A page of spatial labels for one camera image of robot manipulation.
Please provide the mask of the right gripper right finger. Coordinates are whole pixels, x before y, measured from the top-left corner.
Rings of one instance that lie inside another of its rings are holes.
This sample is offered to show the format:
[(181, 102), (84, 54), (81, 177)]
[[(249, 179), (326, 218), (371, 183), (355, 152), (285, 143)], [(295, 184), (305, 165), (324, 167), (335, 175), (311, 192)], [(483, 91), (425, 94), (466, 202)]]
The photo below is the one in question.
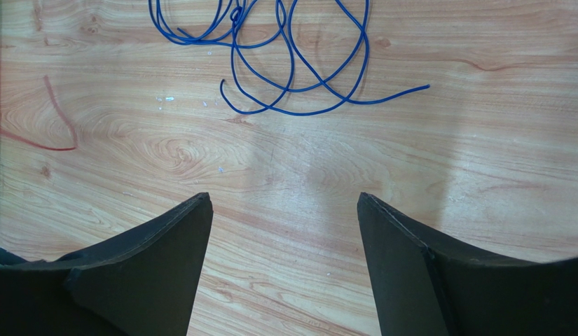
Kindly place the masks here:
[(383, 335), (578, 335), (578, 257), (500, 255), (365, 192), (357, 215)]

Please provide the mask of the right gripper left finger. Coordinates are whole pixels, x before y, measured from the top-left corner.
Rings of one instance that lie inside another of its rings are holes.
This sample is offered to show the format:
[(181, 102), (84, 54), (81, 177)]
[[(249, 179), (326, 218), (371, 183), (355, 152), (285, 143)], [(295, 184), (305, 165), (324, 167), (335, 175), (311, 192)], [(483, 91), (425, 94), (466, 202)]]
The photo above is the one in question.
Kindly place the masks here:
[(0, 247), (0, 335), (185, 335), (212, 220), (201, 192), (52, 262)]

